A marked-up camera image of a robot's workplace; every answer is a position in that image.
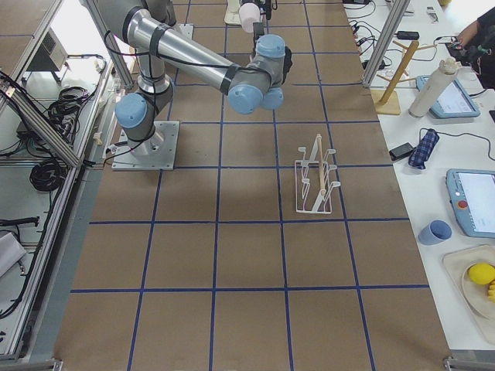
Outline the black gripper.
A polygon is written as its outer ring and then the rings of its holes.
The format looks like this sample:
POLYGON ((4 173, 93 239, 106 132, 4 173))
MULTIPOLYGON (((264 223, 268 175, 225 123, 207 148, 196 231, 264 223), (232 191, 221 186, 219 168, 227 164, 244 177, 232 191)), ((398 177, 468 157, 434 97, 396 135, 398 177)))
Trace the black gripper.
POLYGON ((265 34, 265 28, 262 22, 253 23, 253 45, 256 48, 258 40, 265 34))

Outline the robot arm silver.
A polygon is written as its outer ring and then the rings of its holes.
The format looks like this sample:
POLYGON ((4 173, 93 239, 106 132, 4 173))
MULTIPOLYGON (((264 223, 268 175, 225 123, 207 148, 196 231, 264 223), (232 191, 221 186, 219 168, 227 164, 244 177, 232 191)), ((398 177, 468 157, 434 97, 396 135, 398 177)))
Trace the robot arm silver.
POLYGON ((115 107, 133 156, 143 154, 145 146, 156 152, 162 143, 155 118, 173 97, 166 63, 218 89, 239 114, 282 105, 282 85, 292 67, 292 52, 282 37, 260 36, 250 63, 241 66, 184 36, 176 28, 171 1, 99 1, 96 7, 106 36, 134 48, 140 67, 138 91, 115 107))

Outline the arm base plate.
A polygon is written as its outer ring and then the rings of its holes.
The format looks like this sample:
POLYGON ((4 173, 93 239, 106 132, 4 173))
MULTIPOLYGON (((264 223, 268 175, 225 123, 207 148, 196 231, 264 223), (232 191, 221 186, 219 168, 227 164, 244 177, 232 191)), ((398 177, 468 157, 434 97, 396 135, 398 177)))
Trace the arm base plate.
POLYGON ((176 157, 176 145, 179 137, 178 121, 156 121, 155 133, 136 149, 138 143, 128 141, 124 130, 121 130, 120 141, 125 143, 113 152, 114 171, 154 171, 173 170, 176 157))

